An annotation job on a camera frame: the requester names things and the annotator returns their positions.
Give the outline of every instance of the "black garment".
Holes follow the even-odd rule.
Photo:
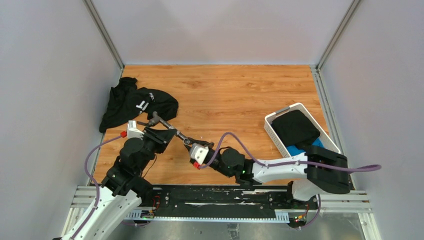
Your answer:
[[[165,121],[177,116],[178,101],[175,98],[157,89],[137,89],[136,82],[135,78],[122,77],[116,87],[110,88],[107,109],[98,129],[101,133],[134,119],[142,112],[148,113],[147,119],[151,119],[155,111]]]
[[[298,149],[310,146],[321,134],[300,110],[277,117],[271,127],[285,146],[295,145]]]

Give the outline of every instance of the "blue cloth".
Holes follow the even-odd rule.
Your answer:
[[[314,146],[318,146],[318,147],[321,147],[321,148],[325,148],[324,147],[324,145],[323,145],[323,143],[321,142],[321,140],[319,139],[319,138],[317,138],[313,143],[312,143],[312,145],[314,145]],[[288,153],[290,154],[290,155],[292,155],[292,156],[296,156],[296,155],[299,155],[299,154],[301,154],[301,153],[304,153],[305,151],[303,150],[303,149],[299,149],[299,148],[297,148],[295,145],[291,145],[291,146],[288,146],[287,147],[287,151],[288,151]]]

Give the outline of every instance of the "gray wall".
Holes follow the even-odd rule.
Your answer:
[[[94,0],[125,64],[316,64],[352,0]]]
[[[424,1],[364,0],[322,71],[384,240],[423,239]]]
[[[120,72],[83,1],[0,6],[0,239],[52,239]]]

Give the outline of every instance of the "wood grain surface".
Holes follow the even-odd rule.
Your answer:
[[[312,73],[306,65],[127,65],[122,76],[137,78],[138,88],[162,90],[176,98],[178,114],[169,123],[186,136],[217,144],[223,133],[234,132],[258,159],[282,157],[264,130],[264,117],[281,108],[303,103],[328,131]],[[136,120],[147,122],[147,114],[142,113]],[[125,130],[126,124],[108,129],[104,140]],[[94,172],[97,181],[103,180],[125,140],[102,147]],[[225,138],[222,147],[225,146],[245,154],[231,136]],[[145,178],[152,184],[235,184],[233,177],[227,178],[211,168],[194,168],[182,141],[176,137],[157,156]]]

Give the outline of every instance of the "plastic basket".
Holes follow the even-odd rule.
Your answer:
[[[298,102],[295,104],[292,104],[290,106],[287,106],[283,109],[280,109],[278,111],[275,111],[265,117],[265,125],[263,126],[265,128],[265,131],[268,133],[269,137],[271,137],[272,141],[274,142],[275,146],[278,148],[278,151],[281,153],[281,155],[284,158],[291,157],[289,151],[287,151],[286,146],[284,146],[281,139],[277,136],[274,129],[271,127],[271,124],[273,121],[278,118],[279,116],[286,114],[288,112],[294,111],[294,110],[300,110],[316,127],[316,129],[319,130],[321,133],[319,135],[319,140],[322,142],[322,145],[324,145],[324,148],[331,150],[336,153],[340,153],[340,149],[334,144],[334,142],[331,140],[331,138],[327,135],[327,133],[323,130],[323,128],[318,124],[318,122],[315,120],[315,118],[311,115],[311,113],[306,109],[306,107]]]

